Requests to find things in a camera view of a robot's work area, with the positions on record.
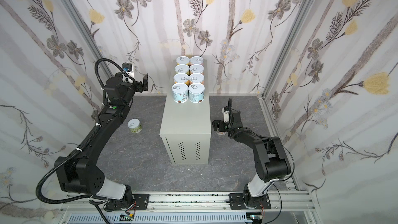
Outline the light blue can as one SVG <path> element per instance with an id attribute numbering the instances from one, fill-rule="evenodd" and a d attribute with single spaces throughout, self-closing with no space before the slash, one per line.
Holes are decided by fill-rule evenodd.
<path id="1" fill-rule="evenodd" d="M 201 103 L 204 100 L 205 86 L 201 83 L 193 83 L 189 86 L 189 100 L 192 103 Z"/>
<path id="2" fill-rule="evenodd" d="M 172 95 L 176 103 L 182 104 L 189 99 L 189 87 L 185 83 L 175 83 L 172 85 Z"/>

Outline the orange label can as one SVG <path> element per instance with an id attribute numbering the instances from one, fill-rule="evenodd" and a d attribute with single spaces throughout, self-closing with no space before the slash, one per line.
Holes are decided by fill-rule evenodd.
<path id="1" fill-rule="evenodd" d="M 189 75 L 186 73 L 177 73 L 173 77 L 174 83 L 184 83 L 186 85 L 189 85 Z"/>

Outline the yellow label can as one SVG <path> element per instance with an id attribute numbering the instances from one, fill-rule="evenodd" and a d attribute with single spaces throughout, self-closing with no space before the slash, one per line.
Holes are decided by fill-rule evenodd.
<path id="1" fill-rule="evenodd" d="M 183 65 L 189 66 L 190 65 L 190 58 L 186 57 L 186 56 L 177 57 L 176 58 L 176 63 L 177 63 L 177 65 L 183 64 Z"/>

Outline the brown label can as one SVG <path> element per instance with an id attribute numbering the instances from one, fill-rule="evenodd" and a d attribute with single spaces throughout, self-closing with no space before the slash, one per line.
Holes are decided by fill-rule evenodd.
<path id="1" fill-rule="evenodd" d="M 204 74 L 204 66 L 200 64 L 194 64 L 189 67 L 190 74 L 199 73 Z"/>

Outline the pink label can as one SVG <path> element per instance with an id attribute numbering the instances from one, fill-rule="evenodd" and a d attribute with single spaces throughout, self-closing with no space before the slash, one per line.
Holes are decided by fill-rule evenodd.
<path id="1" fill-rule="evenodd" d="M 200 56 L 193 56 L 190 58 L 190 65 L 203 65 L 204 64 L 204 59 Z"/>

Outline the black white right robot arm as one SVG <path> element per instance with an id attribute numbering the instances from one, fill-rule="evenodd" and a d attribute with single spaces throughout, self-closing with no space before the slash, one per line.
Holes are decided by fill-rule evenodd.
<path id="1" fill-rule="evenodd" d="M 212 122 L 213 129 L 226 132 L 229 139 L 248 146 L 254 155 L 255 177 L 244 187 L 247 208 L 255 208 L 265 200 L 270 187 L 292 174 L 287 152 L 278 137 L 267 138 L 243 126 L 240 111 L 224 107 L 223 119 Z"/>

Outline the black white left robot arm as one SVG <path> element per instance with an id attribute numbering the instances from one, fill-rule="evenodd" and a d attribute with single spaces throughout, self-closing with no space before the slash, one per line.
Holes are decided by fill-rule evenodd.
<path id="1" fill-rule="evenodd" d="M 94 128 L 68 157 L 59 157 L 55 162 L 62 191 L 109 199 L 108 208 L 113 210 L 126 209 L 134 204 L 130 186 L 107 179 L 96 164 L 113 133 L 127 118 L 134 94 L 147 90 L 148 75 L 140 82 L 120 75 L 107 80 L 104 106 Z"/>

